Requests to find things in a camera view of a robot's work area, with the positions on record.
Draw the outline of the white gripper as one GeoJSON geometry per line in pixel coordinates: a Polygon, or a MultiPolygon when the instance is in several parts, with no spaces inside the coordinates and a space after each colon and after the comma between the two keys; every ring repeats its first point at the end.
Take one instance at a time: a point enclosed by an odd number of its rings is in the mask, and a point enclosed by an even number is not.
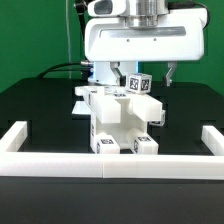
{"type": "Polygon", "coordinates": [[[88,14],[85,56],[93,62],[112,62],[118,86],[126,84],[119,62],[174,61],[165,75],[169,87],[176,61],[198,60],[204,54],[208,11],[193,2],[93,0],[88,14]]]}

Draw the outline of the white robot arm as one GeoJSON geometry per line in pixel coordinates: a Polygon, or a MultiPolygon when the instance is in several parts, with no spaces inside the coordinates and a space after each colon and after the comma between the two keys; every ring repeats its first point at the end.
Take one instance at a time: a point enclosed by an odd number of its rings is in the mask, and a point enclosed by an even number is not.
{"type": "Polygon", "coordinates": [[[140,62],[165,62],[163,81],[170,85],[179,61],[204,54],[210,12],[195,0],[77,0],[74,8],[91,82],[120,85],[140,62]]]}

